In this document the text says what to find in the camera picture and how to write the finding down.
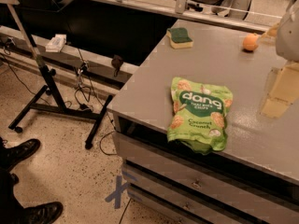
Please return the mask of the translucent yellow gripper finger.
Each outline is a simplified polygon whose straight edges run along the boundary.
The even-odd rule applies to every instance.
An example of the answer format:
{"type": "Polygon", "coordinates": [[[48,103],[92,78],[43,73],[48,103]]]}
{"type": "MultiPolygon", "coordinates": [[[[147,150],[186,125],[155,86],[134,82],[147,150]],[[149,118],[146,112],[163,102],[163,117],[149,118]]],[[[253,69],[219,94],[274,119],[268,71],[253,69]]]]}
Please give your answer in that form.
{"type": "Polygon", "coordinates": [[[282,68],[270,71],[260,113],[270,119],[278,119],[298,98],[299,63],[287,62],[282,68]]]}

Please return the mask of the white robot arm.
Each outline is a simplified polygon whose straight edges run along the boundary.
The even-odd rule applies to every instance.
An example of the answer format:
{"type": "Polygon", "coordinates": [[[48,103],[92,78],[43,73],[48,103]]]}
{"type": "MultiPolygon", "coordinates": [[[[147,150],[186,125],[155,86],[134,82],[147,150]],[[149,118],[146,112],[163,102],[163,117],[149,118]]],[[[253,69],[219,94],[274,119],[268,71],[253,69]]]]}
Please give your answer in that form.
{"type": "Polygon", "coordinates": [[[267,81],[261,113],[271,119],[281,117],[299,98],[299,0],[291,0],[278,24],[276,53],[287,62],[267,81]]]}

